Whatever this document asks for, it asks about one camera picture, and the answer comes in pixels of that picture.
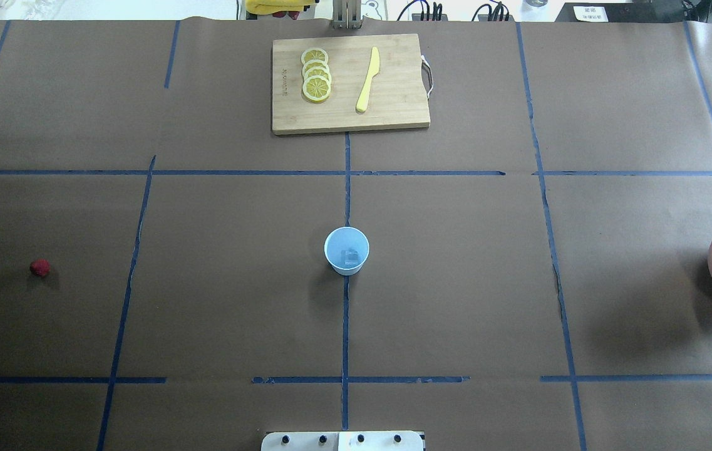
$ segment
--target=red berry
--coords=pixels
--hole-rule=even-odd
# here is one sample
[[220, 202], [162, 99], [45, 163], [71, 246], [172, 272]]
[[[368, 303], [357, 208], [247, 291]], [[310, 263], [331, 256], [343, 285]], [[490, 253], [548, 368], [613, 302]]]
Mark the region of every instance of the red berry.
[[49, 274], [49, 262], [44, 259], [35, 260], [35, 262], [30, 263], [30, 272], [38, 275], [38, 277], [44, 277]]

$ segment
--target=stack of lemon slices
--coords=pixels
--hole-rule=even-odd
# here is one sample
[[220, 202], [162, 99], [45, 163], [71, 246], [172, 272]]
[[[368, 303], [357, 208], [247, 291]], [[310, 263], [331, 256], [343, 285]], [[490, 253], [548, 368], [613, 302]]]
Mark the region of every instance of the stack of lemon slices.
[[331, 69], [328, 68], [328, 52], [310, 48], [301, 56], [303, 63], [303, 95], [314, 102], [324, 102], [331, 95]]

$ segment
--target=plastic cup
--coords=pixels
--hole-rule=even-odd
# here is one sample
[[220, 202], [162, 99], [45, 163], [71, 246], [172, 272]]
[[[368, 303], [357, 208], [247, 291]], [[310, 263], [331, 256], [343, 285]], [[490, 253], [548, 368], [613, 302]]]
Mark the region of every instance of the plastic cup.
[[325, 257], [339, 274], [358, 273], [369, 256], [367, 237], [354, 227], [340, 227], [325, 239]]

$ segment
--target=cutting board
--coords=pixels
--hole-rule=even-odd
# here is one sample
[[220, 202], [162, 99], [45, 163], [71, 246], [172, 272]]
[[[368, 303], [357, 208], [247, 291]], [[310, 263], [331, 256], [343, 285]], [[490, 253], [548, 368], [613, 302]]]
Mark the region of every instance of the cutting board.
[[[373, 46], [381, 54], [381, 72], [373, 79], [367, 111], [359, 113], [356, 100]], [[328, 52], [333, 89], [323, 103], [303, 97], [301, 55], [308, 48]], [[272, 132], [292, 135], [427, 127], [431, 116], [420, 54], [416, 34], [273, 41]]]

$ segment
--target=yellow cloth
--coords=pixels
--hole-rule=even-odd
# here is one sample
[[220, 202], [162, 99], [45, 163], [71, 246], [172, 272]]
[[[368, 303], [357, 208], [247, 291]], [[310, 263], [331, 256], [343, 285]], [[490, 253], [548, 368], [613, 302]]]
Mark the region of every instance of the yellow cloth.
[[314, 0], [245, 0], [244, 8], [250, 14], [272, 14], [281, 11], [303, 11]]

